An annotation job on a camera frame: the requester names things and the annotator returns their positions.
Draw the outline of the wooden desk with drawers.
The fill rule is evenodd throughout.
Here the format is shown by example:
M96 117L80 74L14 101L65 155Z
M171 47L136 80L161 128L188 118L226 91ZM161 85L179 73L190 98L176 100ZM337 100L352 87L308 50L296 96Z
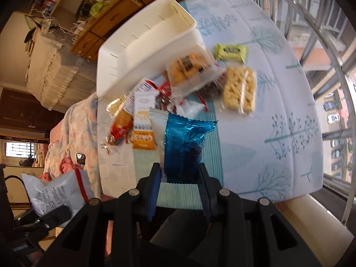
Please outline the wooden desk with drawers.
M89 18L77 36L71 52L96 61L99 47L127 20L153 1L155 0L111 0L96 16Z

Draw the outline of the green pineapple cake packet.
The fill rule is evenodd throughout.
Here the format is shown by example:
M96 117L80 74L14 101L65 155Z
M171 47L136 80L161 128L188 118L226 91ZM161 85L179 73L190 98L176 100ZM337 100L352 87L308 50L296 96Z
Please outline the green pineapple cake packet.
M243 45L215 45L216 60L236 61L240 63L246 62L248 48Z

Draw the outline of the floral blanket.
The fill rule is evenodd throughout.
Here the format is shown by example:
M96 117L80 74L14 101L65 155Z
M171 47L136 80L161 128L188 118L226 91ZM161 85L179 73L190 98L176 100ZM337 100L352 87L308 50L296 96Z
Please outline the floral blanket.
M98 97L72 105L52 129L45 166L40 178L51 181L77 167L87 172L95 197L102 194L97 149Z

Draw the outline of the lace-covered furniture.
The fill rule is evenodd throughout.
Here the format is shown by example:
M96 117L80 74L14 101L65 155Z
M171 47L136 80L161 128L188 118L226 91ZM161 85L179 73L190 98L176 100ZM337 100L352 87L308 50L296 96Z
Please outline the lace-covered furniture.
M97 64L71 52L72 36L37 31L25 76L26 90L43 107L65 113L95 92Z

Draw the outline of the white plastic storage bin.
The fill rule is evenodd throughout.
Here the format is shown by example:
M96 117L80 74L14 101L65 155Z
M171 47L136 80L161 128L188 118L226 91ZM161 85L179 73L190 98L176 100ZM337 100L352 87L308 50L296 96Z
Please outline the white plastic storage bin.
M162 74L166 64L204 44L196 20L176 0L156 0L119 27L100 47L99 98L115 99L142 78Z

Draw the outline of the white red-edged snack bag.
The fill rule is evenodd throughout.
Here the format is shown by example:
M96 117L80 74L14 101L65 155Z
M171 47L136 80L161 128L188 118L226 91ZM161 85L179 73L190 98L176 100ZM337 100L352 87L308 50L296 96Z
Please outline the white red-edged snack bag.
M63 229L77 223L85 205L100 202L91 190L87 172L83 170L69 171L52 181L22 174L22 180L33 209L39 216L49 214L61 206L69 208L71 218L59 225Z

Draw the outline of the blue foil snack packet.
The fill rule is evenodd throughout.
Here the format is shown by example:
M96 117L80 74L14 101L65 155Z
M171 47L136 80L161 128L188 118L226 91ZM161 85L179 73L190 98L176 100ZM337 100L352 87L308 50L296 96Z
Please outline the blue foil snack packet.
M216 121L168 115L164 137L164 173L168 182L197 183L205 134L214 131L216 125Z

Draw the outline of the red foil snack packet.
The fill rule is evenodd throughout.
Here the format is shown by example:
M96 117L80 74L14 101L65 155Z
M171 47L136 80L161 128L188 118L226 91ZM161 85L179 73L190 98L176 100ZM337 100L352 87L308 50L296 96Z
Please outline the red foil snack packet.
M165 81L158 87L160 93L159 97L161 98L164 104L169 104L171 102L171 86L168 81Z

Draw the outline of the yellow puffed snack bag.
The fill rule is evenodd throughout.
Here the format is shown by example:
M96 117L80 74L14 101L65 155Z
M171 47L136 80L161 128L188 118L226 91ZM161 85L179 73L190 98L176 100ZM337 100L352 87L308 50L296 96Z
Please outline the yellow puffed snack bag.
M243 65L228 66L222 101L226 109L241 114L255 111L257 79L252 68Z

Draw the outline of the orange white oat bar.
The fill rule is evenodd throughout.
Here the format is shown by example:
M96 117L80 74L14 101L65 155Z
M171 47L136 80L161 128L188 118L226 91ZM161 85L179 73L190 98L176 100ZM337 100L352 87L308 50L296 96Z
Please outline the orange white oat bar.
M155 109L158 90L135 92L133 122L133 149L155 150L154 132L150 121L150 109Z

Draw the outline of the green tissue pack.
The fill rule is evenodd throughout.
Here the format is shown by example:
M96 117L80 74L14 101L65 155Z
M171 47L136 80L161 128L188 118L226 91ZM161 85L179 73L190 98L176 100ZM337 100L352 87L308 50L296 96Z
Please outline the green tissue pack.
M102 8L105 6L105 3L103 2L96 2L90 9L89 14L92 17L97 16L97 14L99 14L99 12L102 10Z

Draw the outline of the white tree-print tablecloth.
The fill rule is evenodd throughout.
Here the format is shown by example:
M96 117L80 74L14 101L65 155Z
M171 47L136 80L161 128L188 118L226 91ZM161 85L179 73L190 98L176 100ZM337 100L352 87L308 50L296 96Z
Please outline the white tree-print tablecloth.
M209 175L248 200L265 197L280 202L319 190L323 154L314 99L277 26L253 0L187 0L180 5L196 20L204 41L194 49L214 50L217 43L245 45L246 66L257 79L253 113L226 109L222 98L216 98L207 101L197 115L200 121L217 122L215 130L205 135L202 151ZM139 83L145 79L161 82L163 73ZM139 83L124 95L134 92ZM98 161L103 193L119 197L160 160L170 113L150 110L155 150L133 149L127 140L110 146L106 139L113 118L108 106L113 101L99 98Z

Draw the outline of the clear bag orange pastries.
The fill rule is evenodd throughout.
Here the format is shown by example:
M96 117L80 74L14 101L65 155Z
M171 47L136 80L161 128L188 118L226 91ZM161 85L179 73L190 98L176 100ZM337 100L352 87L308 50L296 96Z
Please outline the clear bag orange pastries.
M181 99L219 79L224 69L207 49L197 47L166 64L171 98Z

